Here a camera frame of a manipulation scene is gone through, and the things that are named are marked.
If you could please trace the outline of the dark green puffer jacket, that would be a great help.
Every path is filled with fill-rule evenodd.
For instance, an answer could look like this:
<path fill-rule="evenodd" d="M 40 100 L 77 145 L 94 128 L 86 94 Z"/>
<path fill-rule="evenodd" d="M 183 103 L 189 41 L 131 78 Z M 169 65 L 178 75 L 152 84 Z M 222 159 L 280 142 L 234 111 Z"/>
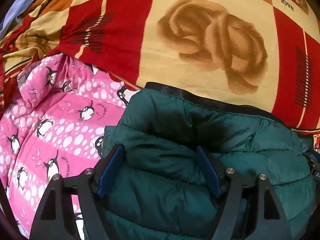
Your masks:
<path fill-rule="evenodd" d="M 198 147 L 240 174 L 267 175 L 292 237 L 307 227 L 316 204 L 306 159 L 313 138 L 266 111 L 149 83 L 103 132 L 103 156 L 115 145 L 125 150 L 111 193 L 97 200 L 116 239 L 206 237 L 218 206 L 196 162 Z"/>

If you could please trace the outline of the pink penguin quilt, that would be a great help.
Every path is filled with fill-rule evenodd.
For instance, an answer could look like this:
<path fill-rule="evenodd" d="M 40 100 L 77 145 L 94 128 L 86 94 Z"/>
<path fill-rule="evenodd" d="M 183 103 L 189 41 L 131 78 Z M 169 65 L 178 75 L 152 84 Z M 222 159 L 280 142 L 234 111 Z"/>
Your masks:
<path fill-rule="evenodd" d="M 1 119 L 1 181 L 20 233 L 29 236 L 51 178 L 98 162 L 105 127 L 118 123 L 135 92 L 65 54 L 32 63 L 17 81 Z"/>

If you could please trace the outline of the red rose pattern blanket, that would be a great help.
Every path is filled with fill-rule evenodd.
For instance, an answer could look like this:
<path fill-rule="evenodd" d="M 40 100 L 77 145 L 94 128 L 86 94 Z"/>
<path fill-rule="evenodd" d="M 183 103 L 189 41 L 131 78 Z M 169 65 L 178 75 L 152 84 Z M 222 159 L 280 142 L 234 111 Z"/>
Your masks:
<path fill-rule="evenodd" d="M 1 109 L 17 74 L 56 53 L 133 88 L 159 82 L 319 133 L 319 6 L 311 0 L 36 0 L 1 39 Z"/>

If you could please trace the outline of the light blue cloth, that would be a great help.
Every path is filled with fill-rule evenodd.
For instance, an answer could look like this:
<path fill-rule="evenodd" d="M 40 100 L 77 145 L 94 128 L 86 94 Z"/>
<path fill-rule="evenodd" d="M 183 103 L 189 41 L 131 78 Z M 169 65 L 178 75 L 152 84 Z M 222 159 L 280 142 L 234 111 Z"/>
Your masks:
<path fill-rule="evenodd" d="M 1 22 L 1 32 L 0 38 L 2 39 L 7 33 L 10 25 L 17 19 L 17 17 L 25 12 L 25 10 L 33 3 L 35 0 L 16 0 L 8 12 L 6 13 L 3 21 Z"/>

